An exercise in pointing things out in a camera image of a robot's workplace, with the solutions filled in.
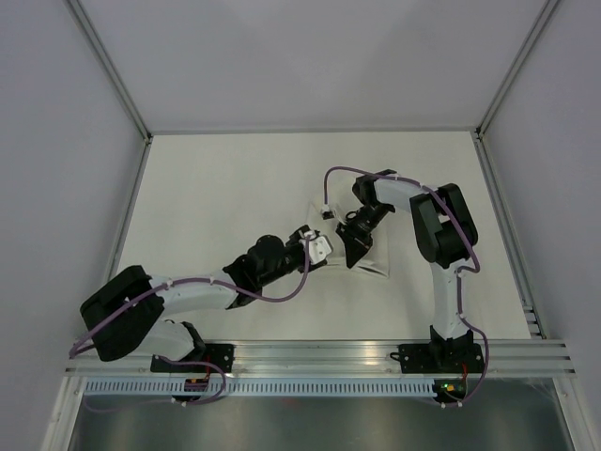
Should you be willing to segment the white cloth napkin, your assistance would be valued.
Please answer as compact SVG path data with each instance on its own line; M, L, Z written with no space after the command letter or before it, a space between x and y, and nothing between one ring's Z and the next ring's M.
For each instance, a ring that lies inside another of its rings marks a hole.
M390 258L388 233L385 225L379 225L372 233L373 245L370 250L352 267L347 267L346 251L342 239L336 234L338 218L323 219L321 206L315 201L309 204L306 224L326 235L332 245L333 252L327 257L325 270L330 272L355 272L380 279L390 276Z

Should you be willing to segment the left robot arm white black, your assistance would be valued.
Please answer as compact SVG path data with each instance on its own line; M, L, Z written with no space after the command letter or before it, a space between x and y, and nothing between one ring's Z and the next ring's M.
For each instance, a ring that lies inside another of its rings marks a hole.
M172 278L129 266L81 305L87 332L69 357L94 350L101 361L113 362L138 352L194 372L205 361L206 344L191 323L175 322L175 315L287 302L332 252L326 235L304 225L288 241L260 237L231 264L207 275Z

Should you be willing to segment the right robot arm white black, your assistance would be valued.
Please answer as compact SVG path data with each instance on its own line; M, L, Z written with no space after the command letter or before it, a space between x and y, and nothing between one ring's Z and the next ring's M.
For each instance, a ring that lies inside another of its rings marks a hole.
M373 231L389 213L411 216L416 244L430 264L435 314L426 343L402 343L390 357L404 374L480 373L483 347L464 318L461 274L478 272L473 247L478 232L460 188L449 183L437 189L399 177L392 170L362 173L352 186L362 206L336 227L344 245L346 266L353 268L371 250Z

